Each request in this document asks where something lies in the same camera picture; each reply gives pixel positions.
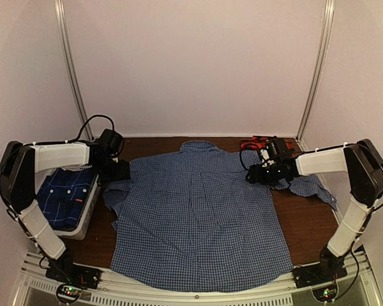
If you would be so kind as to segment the blue small-check long sleeve shirt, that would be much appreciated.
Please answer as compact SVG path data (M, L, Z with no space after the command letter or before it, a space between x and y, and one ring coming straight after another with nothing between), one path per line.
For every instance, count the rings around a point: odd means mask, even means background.
M112 271L182 292L235 292L289 273L290 252L268 186L246 181L255 152L205 141L134 159L103 198L116 213Z

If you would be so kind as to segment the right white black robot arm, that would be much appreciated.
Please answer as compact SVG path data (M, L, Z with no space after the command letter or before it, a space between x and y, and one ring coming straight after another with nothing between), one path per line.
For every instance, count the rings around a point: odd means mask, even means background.
M337 260L352 249L370 221L381 208L383 196L383 159L369 139L344 143L313 151L296 152L282 138L271 138L260 151L260 161L246 168L246 180L275 186L285 179L323 173L346 173L350 184L350 202L342 221L320 253L314 274L328 281L339 271Z

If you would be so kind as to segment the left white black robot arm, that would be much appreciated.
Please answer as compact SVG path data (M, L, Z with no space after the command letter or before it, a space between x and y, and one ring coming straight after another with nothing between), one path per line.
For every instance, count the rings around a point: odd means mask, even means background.
M65 283L79 269L58 231L76 230L97 184L130 177L128 162L118 160L120 141L8 143L0 162L0 197L7 213L46 257Z

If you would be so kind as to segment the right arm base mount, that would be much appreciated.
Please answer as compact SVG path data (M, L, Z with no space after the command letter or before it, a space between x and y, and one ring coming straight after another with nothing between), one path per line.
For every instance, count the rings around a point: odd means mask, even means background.
M307 266L297 266L293 269L296 288L315 286L347 276L344 266L346 254L336 257L325 246L319 254L319 262Z

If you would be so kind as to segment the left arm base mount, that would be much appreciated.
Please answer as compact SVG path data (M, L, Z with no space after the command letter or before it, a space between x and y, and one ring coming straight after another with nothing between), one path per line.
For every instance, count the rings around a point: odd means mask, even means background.
M73 262L73 256L67 248L58 259L43 253L42 259L48 261L45 276L58 282L67 283L80 289L97 289L101 277L101 270Z

